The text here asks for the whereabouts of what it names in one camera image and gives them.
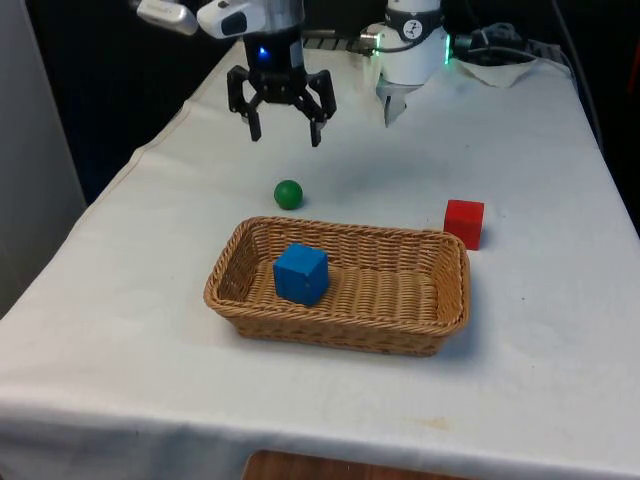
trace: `red cube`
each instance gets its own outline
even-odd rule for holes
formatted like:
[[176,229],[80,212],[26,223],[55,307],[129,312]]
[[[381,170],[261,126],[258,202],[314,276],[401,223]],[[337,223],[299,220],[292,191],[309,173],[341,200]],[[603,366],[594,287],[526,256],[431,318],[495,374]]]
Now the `red cube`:
[[469,250],[480,248],[484,203],[449,200],[444,231],[454,234]]

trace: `white tablecloth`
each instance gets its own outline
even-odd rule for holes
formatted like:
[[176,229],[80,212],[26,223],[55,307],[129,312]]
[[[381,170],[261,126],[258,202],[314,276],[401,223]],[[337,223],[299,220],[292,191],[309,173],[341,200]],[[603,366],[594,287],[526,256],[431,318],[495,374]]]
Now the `white tablecloth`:
[[[277,449],[481,478],[639,478],[640,248],[571,81],[511,89],[443,69],[391,128],[332,71],[339,111],[312,149],[291,108],[263,139],[227,110],[221,62],[140,149],[0,321],[0,474],[233,479]],[[202,301],[233,228],[282,214],[442,226],[486,204],[469,327],[436,357],[238,337]]]

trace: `woven basket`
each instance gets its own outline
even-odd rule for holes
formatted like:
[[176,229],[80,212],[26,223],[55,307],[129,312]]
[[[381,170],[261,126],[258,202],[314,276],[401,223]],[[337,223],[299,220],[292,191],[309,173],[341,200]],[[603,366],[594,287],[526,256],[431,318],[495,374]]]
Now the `woven basket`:
[[[276,296],[273,262],[291,243],[329,255],[313,307]],[[429,356],[467,324],[469,261],[439,231],[257,217],[236,228],[204,299],[244,337]]]

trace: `green led light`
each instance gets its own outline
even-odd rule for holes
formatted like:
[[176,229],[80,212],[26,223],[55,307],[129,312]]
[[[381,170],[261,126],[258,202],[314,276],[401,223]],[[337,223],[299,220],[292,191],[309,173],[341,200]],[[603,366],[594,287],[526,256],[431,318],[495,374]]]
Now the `green led light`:
[[448,65],[451,61],[451,35],[447,35],[444,42],[444,64]]

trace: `black background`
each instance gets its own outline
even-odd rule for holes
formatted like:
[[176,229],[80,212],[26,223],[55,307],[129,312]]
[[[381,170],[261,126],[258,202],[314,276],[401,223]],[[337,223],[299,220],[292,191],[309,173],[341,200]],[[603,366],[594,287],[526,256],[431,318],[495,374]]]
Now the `black background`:
[[[525,36],[564,46],[547,0],[470,1],[483,25],[508,21]],[[627,83],[640,38],[640,1],[559,3],[593,90],[607,164],[638,228],[632,168],[640,159],[640,85],[630,95]],[[382,20],[385,5],[307,0],[306,27],[355,34]],[[149,26],[125,0],[30,0],[28,8],[88,202],[178,112],[231,45],[202,32],[183,37]],[[464,0],[443,0],[443,9],[448,31],[473,29]]]

